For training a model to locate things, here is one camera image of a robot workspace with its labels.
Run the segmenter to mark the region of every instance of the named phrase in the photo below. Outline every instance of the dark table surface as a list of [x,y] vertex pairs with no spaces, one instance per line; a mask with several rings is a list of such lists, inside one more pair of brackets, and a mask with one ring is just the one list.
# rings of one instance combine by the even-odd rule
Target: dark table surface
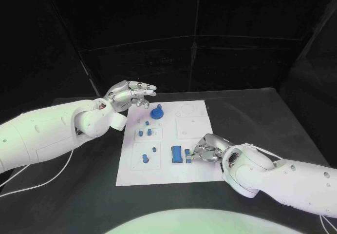
[[[54,105],[81,99],[96,98],[58,98]],[[286,159],[329,166],[273,88],[159,94],[149,100],[205,100],[215,134],[235,144],[253,143]],[[65,171],[48,185],[0,198],[2,233],[103,234],[143,215],[181,208],[234,211],[303,233],[325,232],[317,215],[281,205],[264,192],[253,199],[244,197],[225,182],[116,187],[123,137],[124,131],[110,129],[76,149]],[[70,153],[31,165],[2,193],[47,182],[68,158]]]

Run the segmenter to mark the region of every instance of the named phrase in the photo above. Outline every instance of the blue object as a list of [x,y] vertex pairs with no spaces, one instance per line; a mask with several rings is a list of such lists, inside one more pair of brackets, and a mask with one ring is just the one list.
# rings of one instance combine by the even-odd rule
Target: blue object
[[188,149],[188,150],[185,150],[185,156],[188,156],[189,154],[191,154],[191,150]]
[[148,155],[143,155],[143,162],[145,162],[145,163],[149,163]]
[[182,147],[179,145],[172,147],[172,163],[182,163]]
[[160,119],[163,117],[165,112],[162,110],[162,104],[159,104],[158,108],[152,110],[150,115],[153,119]]

